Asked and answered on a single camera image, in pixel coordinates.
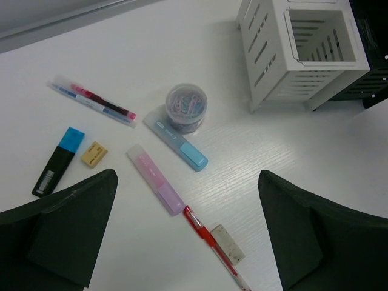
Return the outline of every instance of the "white eraser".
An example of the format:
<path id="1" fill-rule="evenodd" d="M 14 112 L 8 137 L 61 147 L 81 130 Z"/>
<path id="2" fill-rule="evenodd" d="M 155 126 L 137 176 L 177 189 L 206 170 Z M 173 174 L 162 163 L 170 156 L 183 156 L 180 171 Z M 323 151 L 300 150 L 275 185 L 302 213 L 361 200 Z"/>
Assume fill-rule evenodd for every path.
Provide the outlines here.
<path id="1" fill-rule="evenodd" d="M 237 246 L 222 224 L 218 225 L 210 233 L 234 266 L 245 258 L 243 251 Z"/>

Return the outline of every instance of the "black highlighter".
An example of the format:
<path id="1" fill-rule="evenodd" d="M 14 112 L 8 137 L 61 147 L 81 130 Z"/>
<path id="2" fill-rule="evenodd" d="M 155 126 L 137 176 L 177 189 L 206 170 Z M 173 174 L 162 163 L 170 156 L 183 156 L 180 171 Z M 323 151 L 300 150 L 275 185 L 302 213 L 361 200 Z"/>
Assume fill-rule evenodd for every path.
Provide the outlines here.
<path id="1" fill-rule="evenodd" d="M 55 187 L 72 161 L 85 133 L 69 127 L 55 148 L 51 158 L 38 179 L 32 194 L 43 197 L 54 192 Z"/>

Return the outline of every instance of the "white table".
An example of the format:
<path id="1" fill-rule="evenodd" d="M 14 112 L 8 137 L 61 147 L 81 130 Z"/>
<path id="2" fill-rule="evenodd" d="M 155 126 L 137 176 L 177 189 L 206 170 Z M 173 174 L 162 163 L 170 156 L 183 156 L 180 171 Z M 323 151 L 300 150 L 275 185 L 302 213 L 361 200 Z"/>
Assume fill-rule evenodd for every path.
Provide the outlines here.
<path id="1" fill-rule="evenodd" d="M 126 157 L 137 142 L 208 228 L 224 224 L 247 255 L 237 269 L 253 290 L 281 290 L 257 189 L 260 170 L 388 217 L 388 103 L 249 114 L 235 28 L 239 5 L 165 0 L 0 55 L 0 211 L 35 199 L 30 192 L 68 126 L 86 137 L 57 190 L 104 169 L 119 176 L 89 290 L 239 290 L 184 217 L 169 217 Z M 45 83 L 58 73 L 132 109 L 138 120 L 174 85 L 199 85 L 208 112 L 187 139 L 208 166 L 195 173 L 141 122 L 133 130 L 51 91 Z M 91 170 L 79 157 L 94 140 L 109 152 Z"/>

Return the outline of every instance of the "highlighter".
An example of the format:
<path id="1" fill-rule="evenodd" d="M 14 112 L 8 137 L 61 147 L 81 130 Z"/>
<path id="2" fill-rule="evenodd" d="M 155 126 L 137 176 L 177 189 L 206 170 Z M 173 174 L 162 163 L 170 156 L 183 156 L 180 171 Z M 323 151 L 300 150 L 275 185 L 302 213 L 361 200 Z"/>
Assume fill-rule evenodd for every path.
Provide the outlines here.
<path id="1" fill-rule="evenodd" d="M 181 213 L 186 205 L 141 145 L 135 144 L 127 155 L 167 211 L 172 216 Z"/>
<path id="2" fill-rule="evenodd" d="M 207 165 L 207 158 L 173 129 L 160 114 L 150 112 L 144 118 L 144 123 L 196 172 Z"/>
<path id="3" fill-rule="evenodd" d="M 41 176 L 36 182 L 32 194 L 43 197 L 53 193 L 58 182 L 65 173 L 67 166 L 72 161 L 75 152 L 78 150 L 85 133 L 69 127 L 55 148 L 51 158 L 47 162 Z"/>

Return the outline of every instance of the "blue pen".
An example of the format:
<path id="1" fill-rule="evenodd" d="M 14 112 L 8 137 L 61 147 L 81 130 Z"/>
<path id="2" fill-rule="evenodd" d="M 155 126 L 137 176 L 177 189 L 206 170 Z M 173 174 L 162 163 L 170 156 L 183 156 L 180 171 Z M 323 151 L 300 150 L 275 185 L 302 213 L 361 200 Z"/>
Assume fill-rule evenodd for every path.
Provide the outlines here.
<path id="1" fill-rule="evenodd" d="M 52 83 L 52 82 L 48 82 L 47 85 L 51 89 L 53 89 L 54 91 L 57 91 L 58 93 L 61 93 L 67 97 L 70 97 L 70 98 L 74 99 L 75 101 L 78 101 L 79 103 L 84 104 L 87 107 L 90 107 L 91 109 L 94 109 L 102 114 L 105 114 L 105 115 L 113 118 L 116 121 L 119 121 L 121 123 L 124 123 L 124 124 L 132 126 L 132 127 L 136 126 L 136 122 L 129 119 L 128 117 L 126 117 L 118 112 L 115 112 L 114 110 L 107 108 L 101 104 L 98 104 L 97 102 L 94 102 L 93 100 L 90 100 L 90 99 L 86 98 L 85 96 L 73 93 L 72 91 L 69 91 L 69 90 L 67 90 L 67 89 L 65 89 L 65 88 L 63 88 L 55 83 Z"/>
<path id="2" fill-rule="evenodd" d="M 173 129 L 161 115 L 150 112 L 144 118 L 144 123 L 195 171 L 199 172 L 207 165 L 207 158 Z"/>

